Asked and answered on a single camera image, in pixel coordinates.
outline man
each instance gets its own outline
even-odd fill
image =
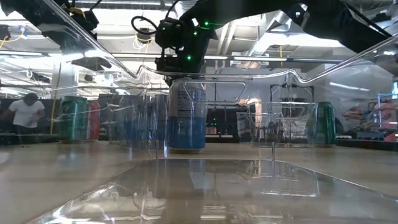
[[[28,93],[22,100],[11,103],[10,107],[1,116],[1,119],[6,119],[15,113],[12,123],[19,136],[21,145],[28,143],[31,138],[25,135],[34,134],[38,120],[44,117],[44,105],[38,99],[35,93]]]

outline cable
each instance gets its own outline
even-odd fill
[[[8,38],[8,36],[5,36],[5,38],[2,40],[1,44],[0,44],[0,49],[2,48],[2,46],[4,45],[4,43],[6,42],[6,39]]]
[[[144,32],[144,31],[142,31],[142,30],[139,30],[139,29],[134,25],[134,21],[135,21],[136,19],[140,19],[140,20],[149,22],[149,23],[155,28],[155,31],[152,31],[152,32]],[[157,25],[156,25],[154,22],[152,22],[150,19],[148,19],[148,18],[146,18],[146,17],[144,17],[144,16],[134,16],[134,17],[131,19],[131,25],[132,25],[132,28],[133,28],[137,33],[142,34],[142,35],[153,35],[153,34],[155,34],[156,31],[158,30]]]
[[[102,1],[102,0],[98,0],[98,1],[94,4],[94,6],[92,6],[92,7],[90,8],[90,11],[92,11],[95,7],[97,7],[97,6],[101,3],[101,1]]]
[[[141,41],[147,41],[147,42],[153,40],[153,38],[150,38],[150,39],[147,39],[147,40],[145,40],[145,39],[140,39],[140,38],[138,38],[138,36],[136,36],[136,39],[137,39],[137,40],[141,40]]]
[[[25,31],[25,30],[22,30],[22,32],[21,32],[21,34],[20,34],[20,36],[19,36],[18,38],[15,38],[14,40],[4,40],[4,41],[5,41],[5,42],[14,42],[14,41],[19,40],[19,39],[21,39],[22,36],[24,35],[24,31]]]
[[[173,2],[173,4],[170,6],[169,10],[168,10],[167,13],[166,13],[165,19],[169,17],[170,12],[173,10],[173,8],[175,7],[175,5],[176,5],[179,1],[181,1],[181,0],[176,0],[176,1]],[[143,32],[143,31],[139,30],[139,29],[134,25],[134,21],[135,21],[136,19],[140,19],[140,20],[149,22],[149,23],[155,28],[155,31],[152,31],[152,32]],[[159,29],[159,28],[157,27],[157,25],[156,25],[154,22],[152,22],[150,19],[148,19],[148,18],[146,18],[146,17],[144,17],[144,16],[134,16],[134,17],[131,19],[131,25],[132,25],[132,28],[133,28],[137,33],[143,34],[143,35],[152,35],[152,34],[155,34],[156,31]]]

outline ceiling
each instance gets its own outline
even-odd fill
[[[382,10],[388,10],[392,7],[392,0],[346,0],[346,2],[354,5],[369,17],[376,15]],[[76,6],[87,9],[95,3],[95,0],[77,0]],[[150,20],[158,24],[165,17],[166,10],[172,1],[165,0],[163,8],[160,0],[104,0],[95,10],[95,14],[99,20],[99,25],[95,29],[98,34],[98,42],[112,54],[159,54],[160,47],[154,41],[149,44],[142,44],[137,39],[137,34],[131,27],[131,18],[134,16],[146,16]],[[182,0],[175,9],[170,13],[170,17],[177,18],[181,16],[187,9],[195,4],[195,0]],[[248,51],[258,43],[264,33],[264,28],[268,27],[278,16],[279,12],[270,12],[263,15],[247,17],[237,21],[230,22],[224,27],[218,29],[219,40],[211,40],[207,55],[247,55]],[[0,51],[18,51],[18,52],[40,52],[58,55],[61,53],[59,45],[54,41],[44,37],[41,31],[34,27],[29,21],[25,20],[17,12],[6,16],[0,12],[0,24],[8,25],[13,42],[6,42],[2,45]],[[149,23],[137,21],[137,27],[152,28]],[[347,59],[354,55],[354,52],[336,44],[335,42],[325,42],[324,44],[315,44],[318,39],[303,39],[301,41],[281,42],[277,27],[271,31],[275,34],[275,42],[269,45],[261,52],[260,55],[269,57],[283,58],[322,58],[322,59]],[[303,34],[302,29],[291,24],[285,34]],[[53,71],[52,57],[3,57],[0,62],[0,78],[2,84],[14,85],[45,85],[45,83],[32,81],[27,77],[27,71],[37,72],[51,80]],[[155,68],[152,59],[129,58],[128,56],[120,58],[120,61],[131,71],[135,72],[142,64]],[[215,67],[214,61],[208,62],[205,66]],[[309,72],[319,63],[289,63],[289,62],[268,62],[268,63],[252,63],[238,62],[241,68],[294,68],[302,72]],[[110,70],[108,73],[116,73],[118,71]],[[80,70],[79,83],[89,86],[101,86],[100,83],[85,81],[87,74],[95,74],[90,70],[82,68]],[[27,91],[37,91],[32,88],[23,88]],[[79,90],[81,95],[97,95],[98,93],[109,93],[109,90]]]

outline fluorescent light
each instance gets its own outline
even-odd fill
[[[192,22],[193,22],[193,25],[194,25],[194,26],[199,25],[198,21],[197,21],[195,18],[192,19]]]
[[[217,55],[207,55],[205,56],[205,59],[208,60],[227,60],[227,56],[217,56]]]
[[[355,87],[355,86],[348,86],[348,85],[343,85],[343,84],[334,83],[334,82],[331,82],[330,85],[331,86],[340,87],[340,88],[345,88],[347,90],[370,91],[370,90],[365,89],[365,88],[360,88],[360,87]]]
[[[95,1],[78,1],[78,3],[94,4]],[[157,2],[137,2],[137,1],[102,1],[102,4],[133,4],[133,5],[153,5],[159,6]]]
[[[287,44],[304,47],[343,47],[337,40],[321,39],[308,34],[290,35]]]
[[[7,50],[0,50],[0,55],[43,56],[41,53],[37,52],[18,52],[18,51],[7,51]]]
[[[1,88],[0,92],[1,93],[7,93],[7,94],[13,94],[13,95],[19,95],[21,93],[25,93],[26,94],[26,92],[16,91],[16,90],[13,90],[12,88],[8,88],[8,87]]]
[[[107,56],[102,50],[88,50],[85,52],[86,57],[100,57],[100,56]]]
[[[256,39],[242,38],[242,37],[235,37],[234,40],[243,40],[243,41],[251,41],[251,42],[256,41]]]
[[[82,57],[84,57],[83,54],[81,54],[81,53],[67,54],[67,55],[49,54],[49,56],[51,56],[51,58],[54,60],[58,60],[58,61],[62,61],[62,62],[69,62],[69,61],[81,59]]]
[[[160,54],[113,54],[114,57],[129,57],[129,58],[157,58]]]
[[[133,39],[136,38],[136,35],[99,35],[97,36],[98,40],[124,40],[124,39]]]
[[[385,52],[383,52],[383,54],[384,54],[384,55],[395,55],[394,52],[389,52],[389,51],[385,51]]]
[[[276,58],[276,57],[234,57],[234,60],[256,61],[256,62],[286,62],[287,58]]]

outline black cable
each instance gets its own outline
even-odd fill
[[[134,25],[134,21],[135,21],[136,19],[140,19],[140,20],[149,22],[149,23],[155,28],[155,31],[152,31],[152,32],[144,32],[144,31],[142,31],[142,30],[139,30],[139,29]],[[152,34],[155,34],[156,31],[157,31],[157,29],[158,29],[158,28],[157,28],[157,25],[156,25],[154,22],[152,22],[150,19],[148,19],[148,18],[146,18],[146,17],[144,17],[144,16],[134,16],[134,17],[131,19],[131,25],[132,25],[132,28],[133,28],[137,33],[142,34],[142,35],[152,35]]]
[[[164,17],[165,19],[168,18],[170,12],[173,10],[173,8],[175,7],[175,5],[176,5],[179,1],[181,1],[181,0],[176,0],[176,1],[173,2],[173,4],[170,6],[169,10],[168,10],[167,13],[166,13],[166,16]]]
[[[70,9],[69,0],[64,0],[63,4],[67,7],[67,9]]]
[[[170,12],[173,10],[173,8],[175,7],[175,5],[176,5],[179,1],[180,1],[180,0],[176,0],[176,1],[173,2],[173,4],[170,6],[169,10],[168,10],[167,13],[166,13],[166,16],[164,17],[165,19],[167,19],[167,18],[169,17]],[[134,21],[135,21],[136,19],[140,19],[140,20],[149,22],[149,23],[155,28],[155,31],[152,31],[152,32],[144,32],[144,31],[142,31],[142,30],[139,30],[139,29],[134,25]],[[157,25],[156,25],[154,22],[152,22],[150,19],[148,19],[148,18],[146,18],[146,17],[144,17],[144,16],[134,16],[134,17],[131,19],[131,26],[132,26],[132,28],[133,28],[137,33],[142,34],[142,35],[153,35],[153,34],[156,34],[156,32],[159,30],[159,28],[157,27]],[[162,47],[162,53],[161,53],[160,57],[161,57],[161,58],[164,58],[164,56],[165,56],[165,48]]]
[[[94,4],[94,6],[92,6],[92,7],[90,8],[90,11],[92,11],[95,7],[97,7],[97,6],[101,3],[101,1],[102,1],[102,0],[98,0],[98,1]]]

